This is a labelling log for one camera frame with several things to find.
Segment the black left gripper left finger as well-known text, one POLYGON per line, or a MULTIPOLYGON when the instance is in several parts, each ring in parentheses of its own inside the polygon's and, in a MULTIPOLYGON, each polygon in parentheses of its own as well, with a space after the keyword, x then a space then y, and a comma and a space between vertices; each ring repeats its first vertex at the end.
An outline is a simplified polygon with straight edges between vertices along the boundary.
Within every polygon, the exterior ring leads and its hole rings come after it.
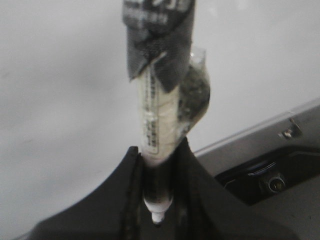
POLYGON ((29 240, 138 240, 143 163, 136 146, 93 192, 39 222, 29 240))

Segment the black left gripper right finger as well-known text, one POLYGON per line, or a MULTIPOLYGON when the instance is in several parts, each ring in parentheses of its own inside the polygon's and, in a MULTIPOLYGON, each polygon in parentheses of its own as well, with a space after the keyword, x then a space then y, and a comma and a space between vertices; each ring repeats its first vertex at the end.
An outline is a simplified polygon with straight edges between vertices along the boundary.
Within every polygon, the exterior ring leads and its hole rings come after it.
POLYGON ((297 240, 227 192, 199 163, 187 138, 175 150, 174 209, 177 240, 297 240))

